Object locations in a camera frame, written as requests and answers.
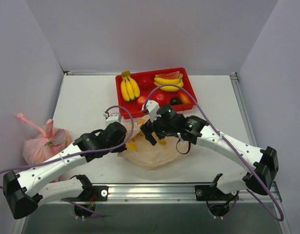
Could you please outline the red yellow mango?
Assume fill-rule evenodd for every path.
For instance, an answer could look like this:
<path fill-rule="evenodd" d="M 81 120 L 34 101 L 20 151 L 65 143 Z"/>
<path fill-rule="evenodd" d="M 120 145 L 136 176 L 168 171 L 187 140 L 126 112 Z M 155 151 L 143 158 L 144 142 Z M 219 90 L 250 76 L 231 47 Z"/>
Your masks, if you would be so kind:
<path fill-rule="evenodd" d="M 192 99 L 189 95 L 184 91 L 178 91 L 178 96 L 182 104 L 189 104 L 192 103 Z"/>

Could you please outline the orange plastic bag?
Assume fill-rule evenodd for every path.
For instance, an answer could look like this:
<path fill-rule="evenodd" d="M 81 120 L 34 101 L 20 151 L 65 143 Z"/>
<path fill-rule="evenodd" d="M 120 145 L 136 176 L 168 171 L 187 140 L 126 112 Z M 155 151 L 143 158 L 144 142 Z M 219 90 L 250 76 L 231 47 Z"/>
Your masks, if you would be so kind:
<path fill-rule="evenodd" d="M 134 121 L 134 129 L 129 141 L 134 141 L 137 151 L 126 149 L 118 153 L 118 156 L 149 170 L 183 158 L 184 153 L 188 150 L 189 143 L 179 141 L 176 137 L 166 137 L 160 140 L 155 134 L 152 134 L 157 141 L 156 145 L 152 146 L 140 130 L 140 126 L 147 120 L 148 118 L 144 117 Z"/>

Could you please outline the yellow lemon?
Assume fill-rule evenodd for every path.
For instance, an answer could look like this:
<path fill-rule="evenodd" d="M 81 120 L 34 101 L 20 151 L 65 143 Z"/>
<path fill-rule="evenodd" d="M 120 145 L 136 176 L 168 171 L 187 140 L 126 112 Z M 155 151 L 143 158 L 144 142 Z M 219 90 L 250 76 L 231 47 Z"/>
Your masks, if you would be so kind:
<path fill-rule="evenodd" d="M 137 151 L 137 147 L 136 147 L 134 141 L 128 141 L 126 143 L 126 147 L 127 147 L 127 149 L 131 149 L 131 150 L 133 150 L 135 152 Z"/>

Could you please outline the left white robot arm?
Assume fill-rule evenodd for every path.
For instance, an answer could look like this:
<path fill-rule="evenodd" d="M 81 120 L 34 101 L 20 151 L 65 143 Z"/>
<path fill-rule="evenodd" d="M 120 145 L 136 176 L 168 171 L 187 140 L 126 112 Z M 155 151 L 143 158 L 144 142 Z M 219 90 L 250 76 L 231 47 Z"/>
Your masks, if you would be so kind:
<path fill-rule="evenodd" d="M 104 130 L 95 130 L 77 138 L 43 164 L 16 173 L 14 170 L 3 176 L 3 194 L 14 219 L 21 219 L 39 206 L 65 198 L 88 200 L 94 188 L 85 175 L 75 175 L 71 179 L 56 182 L 62 174 L 104 155 L 124 149 L 126 128 L 118 123 L 110 123 Z"/>

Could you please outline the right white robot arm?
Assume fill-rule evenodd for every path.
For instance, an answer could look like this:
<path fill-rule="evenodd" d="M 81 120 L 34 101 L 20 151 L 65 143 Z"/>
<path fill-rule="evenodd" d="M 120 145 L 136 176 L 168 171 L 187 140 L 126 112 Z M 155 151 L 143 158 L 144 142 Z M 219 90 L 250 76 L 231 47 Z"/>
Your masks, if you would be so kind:
<path fill-rule="evenodd" d="M 218 174 L 210 187 L 210 194 L 215 199 L 222 199 L 226 194 L 249 189 L 259 195 L 268 195 L 279 170 L 277 151 L 268 146 L 266 149 L 241 142 L 229 135 L 214 130 L 210 124 L 197 116 L 184 117 L 177 114 L 170 120 L 158 117 L 146 121 L 140 130 L 152 145 L 154 138 L 176 137 L 208 148 L 240 165 L 244 170 L 230 175 Z"/>

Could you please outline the dark purple plum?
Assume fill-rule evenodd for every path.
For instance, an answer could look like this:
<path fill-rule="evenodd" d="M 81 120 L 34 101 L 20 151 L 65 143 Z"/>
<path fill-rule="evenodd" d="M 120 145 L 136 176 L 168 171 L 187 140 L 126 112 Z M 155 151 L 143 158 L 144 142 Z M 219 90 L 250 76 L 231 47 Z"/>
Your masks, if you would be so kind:
<path fill-rule="evenodd" d="M 170 99 L 170 105 L 174 106 L 174 105 L 180 105 L 182 104 L 182 101 L 180 100 L 179 97 L 172 97 Z"/>

